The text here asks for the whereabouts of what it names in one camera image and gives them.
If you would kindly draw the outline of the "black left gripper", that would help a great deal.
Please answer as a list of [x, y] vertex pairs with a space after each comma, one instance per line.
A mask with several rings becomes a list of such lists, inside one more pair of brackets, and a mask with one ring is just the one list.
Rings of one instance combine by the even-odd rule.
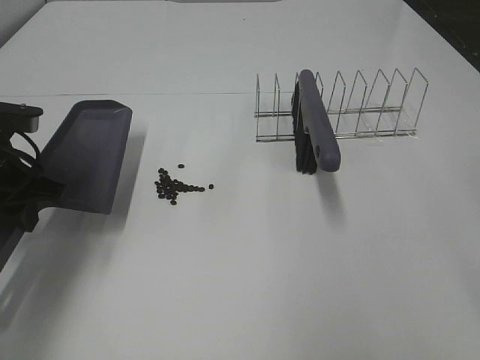
[[63, 194], [64, 184], [40, 174], [40, 166], [1, 165], [1, 228], [18, 227], [29, 233], [35, 228], [38, 211], [33, 203], [34, 183], [38, 197], [56, 199]]

